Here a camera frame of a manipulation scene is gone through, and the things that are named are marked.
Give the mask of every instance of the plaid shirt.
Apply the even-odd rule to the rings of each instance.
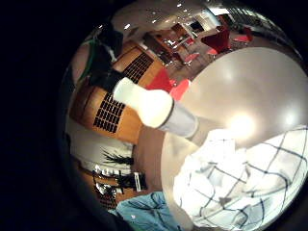
[[[307,126],[235,149],[227,130],[213,130],[174,179],[173,197],[201,227],[255,230],[277,218],[307,174]]]

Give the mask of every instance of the table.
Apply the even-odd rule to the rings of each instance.
[[[238,113],[250,115],[260,128],[252,135],[255,142],[241,142],[250,146],[299,123],[308,124],[307,80],[299,65],[281,52],[263,47],[245,48],[208,65],[180,102],[196,116],[224,124]],[[167,205],[186,230],[191,230],[193,224],[173,200],[173,178],[185,157],[197,148],[193,142],[166,133],[162,149],[161,175]]]

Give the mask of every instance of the wooden panel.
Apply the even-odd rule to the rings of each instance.
[[[121,59],[121,56],[126,54],[127,52],[129,52],[130,50],[132,50],[134,47],[136,47],[136,43],[134,41],[126,41],[123,46],[122,46],[122,52],[121,54],[118,56],[119,59]]]
[[[130,50],[128,53],[121,56],[121,58],[113,64],[113,68],[122,72],[132,61],[134,61],[142,52],[138,48]]]
[[[83,113],[86,109],[86,105],[89,101],[90,95],[93,93],[94,87],[88,86],[88,81],[84,81],[82,86],[79,88],[74,102],[72,103],[69,116],[74,120],[80,122],[83,117]]]
[[[148,55],[133,41],[129,41],[124,47],[125,50],[120,59],[114,63],[114,68],[127,73],[127,77],[146,87],[163,67],[162,62]],[[107,97],[110,95],[105,90],[89,87],[86,80],[77,92],[70,117],[102,136],[137,144],[142,127],[137,113],[122,104],[119,107],[119,103],[108,101]]]
[[[137,113],[133,109],[125,107],[118,124],[117,137],[122,141],[137,144],[141,127],[142,123]]]

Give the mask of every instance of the red seat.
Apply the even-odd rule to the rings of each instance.
[[[210,49],[210,50],[207,51],[207,54],[215,56],[215,55],[218,54],[218,52],[215,49]]]
[[[157,73],[153,81],[145,88],[147,90],[165,90],[172,96],[172,98],[174,98],[174,100],[180,100],[191,84],[191,81],[188,79],[183,80],[178,86],[174,86],[175,83],[175,80],[169,79],[167,70],[163,67]]]
[[[171,89],[170,95],[172,96],[174,100],[179,101],[182,98],[185,91],[190,86],[190,84],[191,84],[190,80],[188,79],[182,80],[181,83],[177,87],[174,87]]]
[[[167,70],[163,67],[154,77],[153,81],[145,88],[147,90],[165,90],[170,92],[173,85],[170,82]]]

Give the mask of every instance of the ceiling light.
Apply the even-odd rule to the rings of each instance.
[[[128,24],[124,27],[124,30],[128,29],[130,26],[131,26],[131,24],[128,23]]]

